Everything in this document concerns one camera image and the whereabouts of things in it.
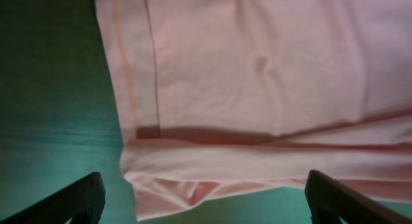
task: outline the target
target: stitched seam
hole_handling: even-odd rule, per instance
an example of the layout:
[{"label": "stitched seam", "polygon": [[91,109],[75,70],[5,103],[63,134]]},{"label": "stitched seam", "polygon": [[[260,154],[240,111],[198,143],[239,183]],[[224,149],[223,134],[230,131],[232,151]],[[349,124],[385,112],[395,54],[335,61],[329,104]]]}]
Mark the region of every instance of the stitched seam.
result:
[{"label": "stitched seam", "polygon": [[124,65],[124,72],[126,74],[126,86],[129,93],[129,101],[131,106],[131,112],[133,116],[133,122],[135,127],[138,127],[138,115],[137,115],[137,101],[135,93],[135,85],[133,84],[133,75],[129,59],[127,58],[126,48],[124,46],[124,37],[122,27],[120,25],[120,8],[119,1],[113,0],[113,16],[115,18],[115,33],[117,38],[118,49]]},{"label": "stitched seam", "polygon": [[152,49],[153,49],[153,67],[154,67],[154,95],[156,99],[156,114],[157,114],[157,122],[158,122],[158,137],[162,137],[162,132],[160,129],[160,112],[159,112],[159,96],[158,96],[158,70],[157,70],[157,61],[156,61],[156,50],[155,50],[155,38],[153,37],[152,31],[152,24],[151,18],[149,13],[149,0],[144,0],[146,5],[146,14],[147,14],[147,22],[149,23],[149,34],[152,40]]}]

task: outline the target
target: dark green table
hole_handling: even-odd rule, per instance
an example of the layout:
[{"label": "dark green table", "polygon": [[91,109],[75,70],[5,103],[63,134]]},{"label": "dark green table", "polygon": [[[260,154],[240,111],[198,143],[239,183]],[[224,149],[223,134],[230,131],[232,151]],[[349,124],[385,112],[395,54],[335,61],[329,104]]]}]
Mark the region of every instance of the dark green table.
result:
[{"label": "dark green table", "polygon": [[[101,223],[136,223],[121,148],[94,0],[0,0],[0,219],[100,171]],[[310,223],[310,212],[303,191],[275,189],[144,223]]]}]

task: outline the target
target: wooden surface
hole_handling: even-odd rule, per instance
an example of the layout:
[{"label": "wooden surface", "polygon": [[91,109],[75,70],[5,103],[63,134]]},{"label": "wooden surface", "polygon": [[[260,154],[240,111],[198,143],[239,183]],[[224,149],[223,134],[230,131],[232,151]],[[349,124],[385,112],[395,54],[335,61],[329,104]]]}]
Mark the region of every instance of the wooden surface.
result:
[{"label": "wooden surface", "polygon": [[[101,223],[136,223],[121,148],[94,0],[0,0],[0,219],[99,171]],[[310,223],[310,213],[303,191],[275,189],[143,223]]]}]

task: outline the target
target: table surface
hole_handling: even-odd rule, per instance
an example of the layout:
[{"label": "table surface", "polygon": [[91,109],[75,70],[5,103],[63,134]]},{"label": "table surface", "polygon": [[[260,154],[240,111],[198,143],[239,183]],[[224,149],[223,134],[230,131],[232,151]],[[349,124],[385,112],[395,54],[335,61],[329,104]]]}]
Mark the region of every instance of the table surface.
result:
[{"label": "table surface", "polygon": [[[94,0],[0,0],[0,39],[0,219],[99,171],[101,223],[136,223]],[[303,191],[282,188],[142,223],[194,222],[310,223],[310,211]]]}]

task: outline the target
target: pink fabric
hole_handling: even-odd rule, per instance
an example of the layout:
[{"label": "pink fabric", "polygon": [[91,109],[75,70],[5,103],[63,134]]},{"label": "pink fabric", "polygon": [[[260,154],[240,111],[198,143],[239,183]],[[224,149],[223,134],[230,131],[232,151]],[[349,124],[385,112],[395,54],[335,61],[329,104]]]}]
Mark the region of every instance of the pink fabric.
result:
[{"label": "pink fabric", "polygon": [[412,0],[97,0],[138,219],[304,187],[412,200]]}]

